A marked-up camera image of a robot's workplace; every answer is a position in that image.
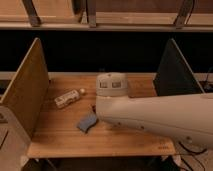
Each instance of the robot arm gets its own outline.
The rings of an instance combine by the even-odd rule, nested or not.
[[[125,74],[97,77],[97,116],[203,147],[213,147],[213,94],[129,98]]]

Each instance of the black background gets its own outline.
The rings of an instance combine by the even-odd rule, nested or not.
[[[35,37],[49,71],[156,72],[174,38],[194,72],[213,66],[213,33],[0,31],[0,71],[15,71]]]

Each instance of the cable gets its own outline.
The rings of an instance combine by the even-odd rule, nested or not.
[[[200,161],[200,160],[198,160],[198,158],[197,157],[195,157],[194,155],[191,155],[199,164],[200,164],[200,166],[203,168],[203,170],[205,171],[206,170],[206,168],[205,168],[205,166],[203,165],[203,163]]]
[[[200,155],[200,154],[203,154],[207,151],[207,149],[203,149],[201,151],[192,151],[190,149],[188,149],[187,147],[185,147],[181,142],[179,142],[179,145],[185,150],[187,151],[189,154],[189,156],[193,157],[198,163],[199,165],[203,168],[203,170],[205,171],[205,166],[203,165],[203,163],[198,160],[198,158],[196,157],[196,155]],[[183,163],[189,168],[191,169],[191,171],[193,171],[192,167],[186,162],[186,160],[184,160],[182,157],[181,157],[181,160],[183,161]]]
[[[189,13],[189,16],[188,16],[188,18],[187,18],[187,20],[186,20],[186,24],[188,24],[189,19],[191,18],[191,15],[192,15],[192,13],[193,13],[193,11],[194,11],[194,8],[195,8],[195,0],[193,0],[193,2],[192,2],[192,8],[191,8],[191,11],[190,11],[190,13]]]
[[[194,171],[194,169],[192,169],[190,164],[185,159],[181,158],[181,161],[190,169],[190,171]]]
[[[188,149],[185,145],[183,145],[181,142],[179,142],[179,145],[185,150],[187,151],[189,154],[192,154],[192,155],[200,155],[200,154],[203,154],[207,151],[206,148],[204,148],[203,150],[201,151],[192,151],[190,149]]]

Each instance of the wooden table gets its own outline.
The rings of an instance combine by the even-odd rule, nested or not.
[[[152,77],[129,74],[132,97],[156,96]],[[95,105],[96,76],[64,76],[51,80],[37,127],[28,150],[30,158],[112,157],[172,155],[169,138],[113,126],[99,121],[84,134],[77,123]],[[64,109],[57,109],[54,98],[72,89],[85,88],[87,94]]]

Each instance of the wood grain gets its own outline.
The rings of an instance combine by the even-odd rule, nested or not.
[[[128,75],[131,97],[156,96],[152,78]],[[147,132],[116,127],[104,122],[88,134],[76,128],[77,123],[91,112],[95,105],[96,76],[64,76],[51,80],[28,150],[30,158],[143,156],[174,154],[170,139]],[[54,98],[72,89],[85,88],[81,100],[64,109],[58,109]]]
[[[74,12],[71,0],[33,0],[42,23],[77,23],[83,9]],[[21,0],[0,0],[0,21],[28,21]]]
[[[98,24],[173,25],[177,13],[97,12]],[[187,26],[212,26],[213,14],[192,14]]]
[[[12,113],[2,113],[7,121],[23,127],[29,137],[34,133],[48,85],[41,42],[36,38],[0,101],[1,106]],[[16,129],[18,133],[23,133],[18,127]]]
[[[97,0],[98,12],[175,13],[182,0]],[[195,13],[213,13],[212,0],[195,2]]]

